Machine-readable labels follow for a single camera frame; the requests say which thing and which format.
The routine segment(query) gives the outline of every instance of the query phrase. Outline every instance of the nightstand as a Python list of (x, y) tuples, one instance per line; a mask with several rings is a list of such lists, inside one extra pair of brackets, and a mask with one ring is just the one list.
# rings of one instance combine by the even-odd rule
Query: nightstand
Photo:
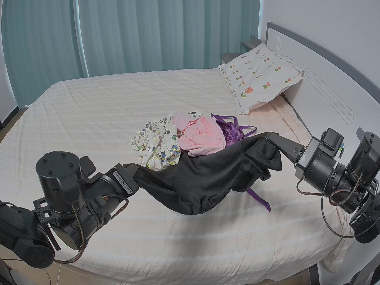
[[(242, 45), (247, 47), (249, 50), (252, 50), (261, 44), (261, 40), (257, 39), (255, 36), (251, 35), (249, 37), (249, 42), (242, 41), (241, 43), (242, 43)], [(221, 64), (227, 64), (231, 60), (235, 59), (237, 56), (240, 56), (240, 55), (241, 55), (240, 53), (223, 53), (221, 55)]]

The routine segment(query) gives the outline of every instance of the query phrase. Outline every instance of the pile of clothes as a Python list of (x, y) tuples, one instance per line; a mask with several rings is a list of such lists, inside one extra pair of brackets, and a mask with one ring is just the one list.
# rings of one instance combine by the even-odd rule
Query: pile of clothes
[[(227, 118), (233, 118), (234, 122), (225, 122)], [(251, 131), (244, 135), (244, 129)], [(183, 151), (192, 157), (213, 154), (256, 130), (254, 126), (239, 126), (237, 118), (232, 116), (177, 112), (148, 122), (129, 145), (138, 151), (141, 166), (159, 171), (178, 164)]]

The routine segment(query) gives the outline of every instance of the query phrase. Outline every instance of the white headboard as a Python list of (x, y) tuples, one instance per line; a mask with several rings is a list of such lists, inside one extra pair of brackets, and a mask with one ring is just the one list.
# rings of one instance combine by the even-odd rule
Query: white headboard
[(320, 45), (272, 22), (267, 24), (266, 44), (305, 69), (303, 81), (287, 89), (285, 99), (312, 135), (319, 138), (333, 128), (344, 136), (343, 163), (359, 144), (358, 127), (380, 135), (380, 89), (362, 73)]

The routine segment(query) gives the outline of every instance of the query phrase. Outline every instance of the tulip print pillow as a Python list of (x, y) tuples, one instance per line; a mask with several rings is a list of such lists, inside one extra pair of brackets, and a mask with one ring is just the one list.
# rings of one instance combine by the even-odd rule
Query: tulip print pillow
[(266, 45), (259, 45), (218, 68), (228, 82), (240, 114), (263, 106), (301, 81), (303, 71)]

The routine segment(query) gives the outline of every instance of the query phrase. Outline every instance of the white label sticker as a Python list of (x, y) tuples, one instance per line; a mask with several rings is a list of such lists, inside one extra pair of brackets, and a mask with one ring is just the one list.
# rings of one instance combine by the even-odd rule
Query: white label sticker
[(121, 186), (123, 186), (123, 188), (128, 192), (128, 194), (133, 193), (132, 189), (126, 184), (126, 182), (123, 180), (123, 178), (117, 171), (114, 171), (112, 174), (116, 177), (117, 181), (121, 184)]

